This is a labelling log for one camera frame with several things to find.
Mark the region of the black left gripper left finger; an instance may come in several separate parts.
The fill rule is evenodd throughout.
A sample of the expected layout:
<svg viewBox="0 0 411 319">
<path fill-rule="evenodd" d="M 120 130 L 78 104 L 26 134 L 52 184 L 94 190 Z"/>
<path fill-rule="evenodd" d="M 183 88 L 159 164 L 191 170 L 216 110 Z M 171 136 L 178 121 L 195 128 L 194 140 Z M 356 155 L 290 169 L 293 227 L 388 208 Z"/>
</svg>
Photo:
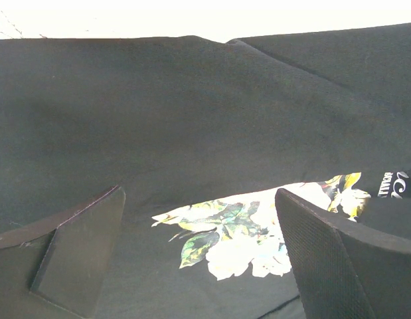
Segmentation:
<svg viewBox="0 0 411 319">
<path fill-rule="evenodd" d="M 93 318 L 125 205 L 114 186 L 0 234 L 0 318 Z"/>
</svg>

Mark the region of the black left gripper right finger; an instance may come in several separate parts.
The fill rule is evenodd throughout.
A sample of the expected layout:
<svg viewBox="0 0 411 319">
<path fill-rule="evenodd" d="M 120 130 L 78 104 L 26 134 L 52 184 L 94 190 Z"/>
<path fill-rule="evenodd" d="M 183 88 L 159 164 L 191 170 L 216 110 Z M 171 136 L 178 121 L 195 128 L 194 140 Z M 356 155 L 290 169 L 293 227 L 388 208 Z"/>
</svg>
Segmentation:
<svg viewBox="0 0 411 319">
<path fill-rule="evenodd" d="M 275 204 L 307 318 L 411 318 L 411 239 L 286 189 Z"/>
</svg>

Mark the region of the black floral print t-shirt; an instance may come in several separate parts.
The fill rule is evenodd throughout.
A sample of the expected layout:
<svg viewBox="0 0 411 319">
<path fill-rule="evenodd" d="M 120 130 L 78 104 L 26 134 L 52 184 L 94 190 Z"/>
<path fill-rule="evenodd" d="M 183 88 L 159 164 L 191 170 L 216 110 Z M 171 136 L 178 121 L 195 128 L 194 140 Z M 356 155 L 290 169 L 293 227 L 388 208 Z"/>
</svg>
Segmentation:
<svg viewBox="0 0 411 319">
<path fill-rule="evenodd" d="M 411 239 L 411 23 L 0 40 L 0 234 L 114 186 L 93 318 L 307 318 L 279 189 Z"/>
</svg>

